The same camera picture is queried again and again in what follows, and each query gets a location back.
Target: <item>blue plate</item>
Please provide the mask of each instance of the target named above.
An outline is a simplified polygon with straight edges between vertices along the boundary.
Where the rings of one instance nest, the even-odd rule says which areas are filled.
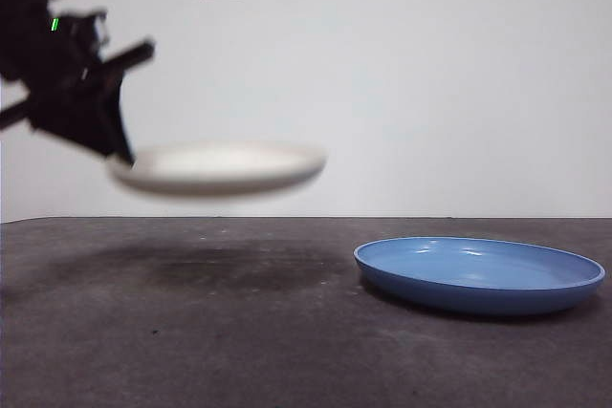
[[[469,238],[398,238],[355,249],[365,277],[423,305],[490,315],[540,314],[593,293],[603,267],[575,253]]]

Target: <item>plate rim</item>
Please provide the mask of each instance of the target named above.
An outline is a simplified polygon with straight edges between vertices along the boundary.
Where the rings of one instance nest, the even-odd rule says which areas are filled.
[[[371,264],[369,264],[366,261],[364,261],[360,257],[360,255],[359,255],[359,252],[361,250],[363,250],[364,248],[366,248],[368,246],[373,246],[375,244],[385,243],[385,242],[389,242],[389,241],[416,240],[416,239],[445,239],[445,240],[477,241],[477,242],[501,243],[501,244],[508,244],[508,245],[513,245],[513,246],[544,248],[544,249],[553,250],[555,252],[564,253],[566,255],[570,255],[570,256],[573,256],[573,257],[580,258],[580,259],[584,260],[585,262],[594,265],[599,270],[599,273],[598,273],[598,275],[596,277],[594,277],[592,279],[588,279],[586,281],[580,281],[580,282],[575,282],[575,283],[571,283],[571,284],[559,285],[559,286],[555,286],[555,287],[546,287],[546,288],[483,287],[483,286],[466,285],[466,284],[460,284],[460,283],[439,282],[439,281],[433,281],[433,280],[430,280],[430,279],[424,279],[424,278],[420,278],[420,277],[406,276],[406,275],[398,274],[396,272],[392,272],[392,271],[388,271],[388,270],[384,270],[384,269],[380,269],[380,268],[374,267]],[[583,255],[579,255],[577,253],[570,252],[568,250],[562,250],[560,248],[540,246],[540,245],[529,244],[529,243],[520,243],[520,242],[517,242],[517,241],[504,241],[504,240],[499,240],[499,239],[463,238],[463,237],[460,237],[460,236],[406,236],[406,237],[399,237],[399,238],[386,238],[386,239],[380,239],[380,240],[377,240],[377,241],[370,241],[368,243],[361,244],[360,246],[355,248],[355,250],[353,251],[353,255],[354,255],[355,259],[359,263],[365,265],[366,267],[368,267],[370,269],[373,269],[375,271],[378,271],[378,272],[381,272],[381,273],[384,273],[384,274],[387,274],[387,275],[390,274],[392,276],[399,277],[399,278],[402,278],[402,279],[410,279],[410,280],[426,282],[426,283],[430,283],[430,284],[436,284],[436,285],[439,285],[439,286],[458,287],[458,288],[462,288],[462,289],[504,290],[504,291],[513,291],[513,290],[516,290],[516,291],[566,290],[566,289],[574,289],[574,288],[586,287],[586,286],[598,284],[605,277],[605,268],[600,263],[596,262],[595,260],[591,260],[590,258],[585,257]]]

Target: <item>dark gray table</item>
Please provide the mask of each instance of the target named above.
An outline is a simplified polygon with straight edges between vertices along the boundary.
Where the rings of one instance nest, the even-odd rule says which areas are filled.
[[[2,225],[2,406],[610,407],[612,282],[513,320],[360,279],[395,236],[523,241],[612,268],[612,220],[41,219]]]

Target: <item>white plate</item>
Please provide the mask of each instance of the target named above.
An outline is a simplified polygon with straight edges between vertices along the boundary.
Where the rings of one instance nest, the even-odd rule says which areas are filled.
[[[302,183],[325,166],[316,148],[271,142],[206,141],[136,153],[133,166],[109,157],[120,183],[152,193],[217,196],[255,193]]]

